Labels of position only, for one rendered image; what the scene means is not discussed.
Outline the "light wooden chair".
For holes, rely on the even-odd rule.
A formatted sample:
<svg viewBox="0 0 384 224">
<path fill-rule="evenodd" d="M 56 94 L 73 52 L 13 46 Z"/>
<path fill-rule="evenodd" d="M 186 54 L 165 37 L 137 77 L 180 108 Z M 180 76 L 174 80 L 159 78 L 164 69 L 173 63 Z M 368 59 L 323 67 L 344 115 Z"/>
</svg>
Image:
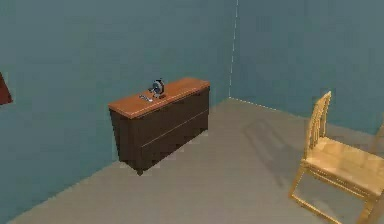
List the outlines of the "light wooden chair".
<svg viewBox="0 0 384 224">
<path fill-rule="evenodd" d="M 328 91 L 313 106 L 309 119 L 303 157 L 288 196 L 301 207 L 332 224 L 342 224 L 295 195 L 305 173 L 364 201 L 356 224 L 378 224 L 384 215 L 384 158 L 377 154 L 377 145 L 384 137 L 384 121 L 369 151 L 326 136 L 326 123 L 332 92 Z"/>
</svg>

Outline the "dark red wall object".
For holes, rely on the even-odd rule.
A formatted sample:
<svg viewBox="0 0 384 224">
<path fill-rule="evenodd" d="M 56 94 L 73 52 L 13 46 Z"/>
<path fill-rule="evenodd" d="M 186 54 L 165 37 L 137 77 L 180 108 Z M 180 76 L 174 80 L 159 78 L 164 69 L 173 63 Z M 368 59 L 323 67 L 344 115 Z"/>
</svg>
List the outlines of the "dark red wall object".
<svg viewBox="0 0 384 224">
<path fill-rule="evenodd" d="M 13 99 L 11 93 L 4 81 L 2 73 L 0 72 L 0 105 L 12 103 Z"/>
</svg>

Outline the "dark brown chest of drawers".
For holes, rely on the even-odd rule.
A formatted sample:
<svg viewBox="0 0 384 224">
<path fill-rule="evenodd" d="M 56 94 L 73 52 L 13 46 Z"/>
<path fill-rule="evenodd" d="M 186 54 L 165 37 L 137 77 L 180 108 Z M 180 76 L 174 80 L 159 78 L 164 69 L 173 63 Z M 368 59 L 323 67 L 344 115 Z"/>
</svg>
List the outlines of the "dark brown chest of drawers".
<svg viewBox="0 0 384 224">
<path fill-rule="evenodd" d="M 161 99 L 146 90 L 108 104 L 118 158 L 138 174 L 208 129 L 210 83 L 186 77 L 164 85 Z"/>
</svg>

